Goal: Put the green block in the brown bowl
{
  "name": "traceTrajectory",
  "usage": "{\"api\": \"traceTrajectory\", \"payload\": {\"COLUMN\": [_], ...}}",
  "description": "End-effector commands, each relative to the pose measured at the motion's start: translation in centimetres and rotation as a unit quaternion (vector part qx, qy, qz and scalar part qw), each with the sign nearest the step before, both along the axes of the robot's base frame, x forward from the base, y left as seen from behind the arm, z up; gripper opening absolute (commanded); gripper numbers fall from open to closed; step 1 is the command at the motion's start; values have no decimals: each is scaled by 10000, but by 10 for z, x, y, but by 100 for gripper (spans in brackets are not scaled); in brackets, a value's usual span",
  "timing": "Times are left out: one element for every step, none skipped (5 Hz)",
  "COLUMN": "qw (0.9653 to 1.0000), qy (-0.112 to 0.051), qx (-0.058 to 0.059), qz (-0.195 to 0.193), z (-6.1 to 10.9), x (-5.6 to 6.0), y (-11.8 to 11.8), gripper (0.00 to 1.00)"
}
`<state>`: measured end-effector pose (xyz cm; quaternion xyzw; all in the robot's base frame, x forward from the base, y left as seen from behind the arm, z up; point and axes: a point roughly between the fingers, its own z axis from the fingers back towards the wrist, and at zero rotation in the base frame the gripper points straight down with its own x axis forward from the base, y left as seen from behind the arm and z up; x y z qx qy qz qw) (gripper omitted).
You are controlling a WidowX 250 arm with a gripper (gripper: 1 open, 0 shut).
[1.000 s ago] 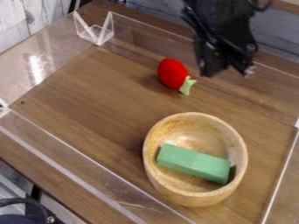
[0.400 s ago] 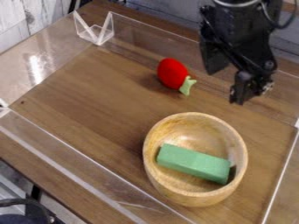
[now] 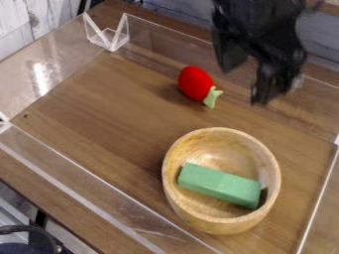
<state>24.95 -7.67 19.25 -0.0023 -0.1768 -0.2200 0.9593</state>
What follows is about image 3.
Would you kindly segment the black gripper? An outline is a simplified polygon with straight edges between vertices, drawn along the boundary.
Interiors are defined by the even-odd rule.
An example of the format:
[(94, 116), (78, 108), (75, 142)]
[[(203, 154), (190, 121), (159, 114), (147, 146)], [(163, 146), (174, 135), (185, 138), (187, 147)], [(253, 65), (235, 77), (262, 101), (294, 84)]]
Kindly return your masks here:
[(306, 50), (297, 35), (305, 0), (213, 0), (213, 43), (223, 72), (259, 62), (251, 104), (267, 105), (302, 82)]

